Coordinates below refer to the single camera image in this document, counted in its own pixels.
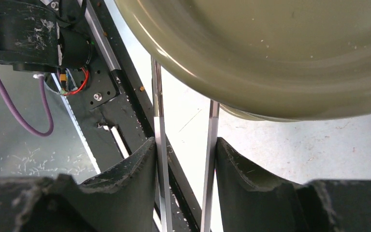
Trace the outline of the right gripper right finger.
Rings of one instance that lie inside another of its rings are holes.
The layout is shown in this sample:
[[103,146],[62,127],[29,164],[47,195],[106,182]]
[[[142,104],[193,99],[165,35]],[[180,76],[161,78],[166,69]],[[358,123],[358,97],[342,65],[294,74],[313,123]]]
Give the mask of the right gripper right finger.
[[371,232],[371,180],[298,184],[216,145],[216,178],[226,232]]

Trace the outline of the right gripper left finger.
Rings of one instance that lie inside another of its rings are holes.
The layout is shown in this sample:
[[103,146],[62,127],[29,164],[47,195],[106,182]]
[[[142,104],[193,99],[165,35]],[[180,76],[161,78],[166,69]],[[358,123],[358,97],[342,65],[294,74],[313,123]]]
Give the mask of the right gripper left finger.
[[0,232],[150,232],[156,148],[151,137],[81,184],[67,174],[0,177]]

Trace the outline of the green three-tier serving stand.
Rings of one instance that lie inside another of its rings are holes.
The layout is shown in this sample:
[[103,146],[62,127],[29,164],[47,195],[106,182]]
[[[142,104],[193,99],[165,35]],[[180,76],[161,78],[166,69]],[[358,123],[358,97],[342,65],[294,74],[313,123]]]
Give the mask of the green three-tier serving stand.
[[198,93],[265,120],[371,114],[371,0],[117,0]]

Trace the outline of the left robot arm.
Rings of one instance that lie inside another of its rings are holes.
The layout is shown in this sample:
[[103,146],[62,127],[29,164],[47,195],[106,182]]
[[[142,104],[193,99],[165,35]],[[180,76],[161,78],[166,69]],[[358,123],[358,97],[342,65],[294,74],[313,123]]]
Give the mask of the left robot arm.
[[0,65],[44,73],[85,67],[94,49],[75,27],[86,8],[86,0],[0,0]]

